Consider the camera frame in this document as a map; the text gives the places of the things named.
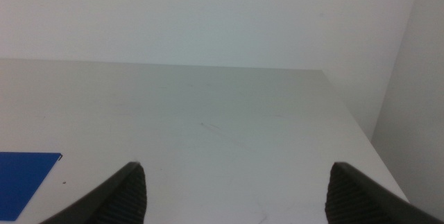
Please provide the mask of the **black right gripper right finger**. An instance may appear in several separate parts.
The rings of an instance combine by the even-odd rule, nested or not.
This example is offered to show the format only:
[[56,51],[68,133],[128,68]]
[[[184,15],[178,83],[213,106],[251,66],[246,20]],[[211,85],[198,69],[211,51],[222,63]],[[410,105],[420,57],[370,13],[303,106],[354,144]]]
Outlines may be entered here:
[[331,168],[325,214],[329,224],[443,224],[346,162]]

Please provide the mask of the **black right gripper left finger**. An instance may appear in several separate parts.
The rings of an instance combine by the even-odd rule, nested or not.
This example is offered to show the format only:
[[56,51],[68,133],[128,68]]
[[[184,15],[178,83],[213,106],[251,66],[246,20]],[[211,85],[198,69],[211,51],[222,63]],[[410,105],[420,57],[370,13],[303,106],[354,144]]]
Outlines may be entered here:
[[43,221],[43,224],[142,224],[146,208],[144,169],[139,162],[129,162],[87,195]]

